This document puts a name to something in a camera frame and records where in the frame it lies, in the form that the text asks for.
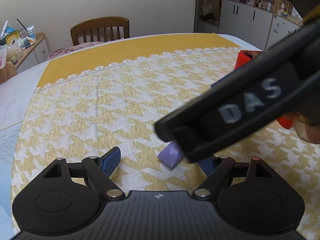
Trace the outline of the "person's right hand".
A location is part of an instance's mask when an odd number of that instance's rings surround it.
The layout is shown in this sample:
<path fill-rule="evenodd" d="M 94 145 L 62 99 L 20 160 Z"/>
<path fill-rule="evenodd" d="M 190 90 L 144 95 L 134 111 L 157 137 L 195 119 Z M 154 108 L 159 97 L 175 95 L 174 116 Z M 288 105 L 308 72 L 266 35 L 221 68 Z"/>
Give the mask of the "person's right hand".
<path fill-rule="evenodd" d="M 311 144 L 320 144 L 320 126 L 311 123 L 307 118 L 299 116 L 295 120 L 295 130 L 300 139 Z"/>

